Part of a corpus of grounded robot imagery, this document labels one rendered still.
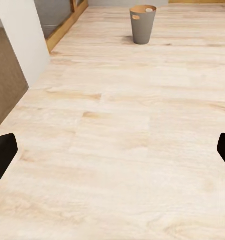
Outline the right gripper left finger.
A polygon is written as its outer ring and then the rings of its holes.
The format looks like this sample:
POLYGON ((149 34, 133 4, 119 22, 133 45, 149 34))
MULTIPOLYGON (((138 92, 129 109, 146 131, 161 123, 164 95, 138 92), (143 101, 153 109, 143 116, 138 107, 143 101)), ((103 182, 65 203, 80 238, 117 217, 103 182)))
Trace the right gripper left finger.
POLYGON ((13 133, 0 136, 0 180, 18 152, 18 144, 13 133))

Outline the trash can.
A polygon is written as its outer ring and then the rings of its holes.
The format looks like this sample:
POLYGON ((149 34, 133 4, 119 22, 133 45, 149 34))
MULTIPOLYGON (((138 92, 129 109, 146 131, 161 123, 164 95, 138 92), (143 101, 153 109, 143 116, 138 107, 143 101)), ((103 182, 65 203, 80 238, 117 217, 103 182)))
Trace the trash can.
POLYGON ((137 45, 147 45, 150 42, 152 28, 157 8, 152 5, 137 5, 129 9, 133 33, 133 42, 137 45), (152 12, 147 12, 152 9, 152 12))

